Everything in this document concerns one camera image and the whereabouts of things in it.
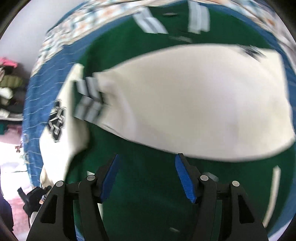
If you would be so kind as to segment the green white varsity jacket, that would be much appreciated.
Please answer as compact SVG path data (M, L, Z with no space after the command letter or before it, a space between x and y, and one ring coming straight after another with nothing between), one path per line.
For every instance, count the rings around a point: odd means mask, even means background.
M295 176L288 83L273 35L215 5L143 7L96 38L67 74L40 137L41 186L81 181L117 153L102 206L111 240L188 240L193 206L176 154L237 180L270 232Z

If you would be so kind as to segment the pile of folded clothes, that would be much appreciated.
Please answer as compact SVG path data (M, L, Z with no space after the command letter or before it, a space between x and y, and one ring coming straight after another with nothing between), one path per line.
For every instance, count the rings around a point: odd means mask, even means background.
M16 75L18 63L1 57L1 135L23 122L28 81Z

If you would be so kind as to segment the blue striped bed sheet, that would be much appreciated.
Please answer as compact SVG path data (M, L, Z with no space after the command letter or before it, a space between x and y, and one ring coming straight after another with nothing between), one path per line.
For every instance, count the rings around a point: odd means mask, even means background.
M259 32L272 47L275 47L275 49L279 51L285 64L290 104L293 107L293 125L295 127L295 70L293 69L294 67L292 67L292 59L288 56L287 50L284 50L284 45L280 43L280 37L276 36L274 31L271 32L263 27L260 27L260 25L255 23L250 18L235 10L227 8L226 6L213 4L203 5L219 13L224 13L242 20L244 23ZM30 77L29 87L25 99L25 107L23 110L23 141L25 143L24 150L26 160L28 161L27 169L33 185L37 186L40 184L40 174L43 167L43 159L41 157L39 145L40 136L50 110L53 107L54 101L62 87L62 84L65 82L66 75L73 64L78 61L82 54L84 54L86 47L90 45L95 37L101 36L108 30L111 30L125 20L128 20L130 15L111 21L73 44L66 45L63 50L47 61L36 75ZM273 228L269 231L269 235L273 235L278 232L278 230L292 220L294 215L295 177L293 177L292 188L285 202L285 206L280 213L280 217L277 218Z

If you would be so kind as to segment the plaid checkered blanket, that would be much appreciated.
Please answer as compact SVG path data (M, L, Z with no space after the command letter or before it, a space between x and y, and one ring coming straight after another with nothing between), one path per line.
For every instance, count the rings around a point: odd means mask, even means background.
M69 11L54 27L48 30L31 72L36 75L41 67L66 45L82 39L107 23L135 13L146 6L166 6L178 1L85 1ZM275 11L259 1L200 1L201 3L226 6L268 31L275 27Z

